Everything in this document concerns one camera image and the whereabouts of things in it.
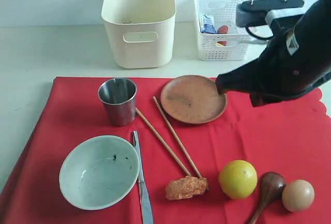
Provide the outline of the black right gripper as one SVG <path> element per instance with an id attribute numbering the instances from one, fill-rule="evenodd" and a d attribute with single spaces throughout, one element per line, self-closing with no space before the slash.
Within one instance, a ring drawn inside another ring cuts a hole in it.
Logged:
<path id="1" fill-rule="evenodd" d="M 218 93 L 251 93 L 253 107 L 297 99 L 330 80 L 330 15 L 305 14 L 258 59 L 215 80 Z"/>

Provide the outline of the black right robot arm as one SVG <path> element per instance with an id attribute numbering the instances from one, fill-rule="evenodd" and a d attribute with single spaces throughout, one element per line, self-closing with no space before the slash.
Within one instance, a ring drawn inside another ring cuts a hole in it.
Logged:
<path id="1" fill-rule="evenodd" d="M 267 25 L 261 55 L 216 78 L 219 93 L 248 93 L 253 106 L 297 99 L 330 80 L 330 0 L 303 11 L 303 0 L 248 0 L 236 7 L 235 24 Z"/>

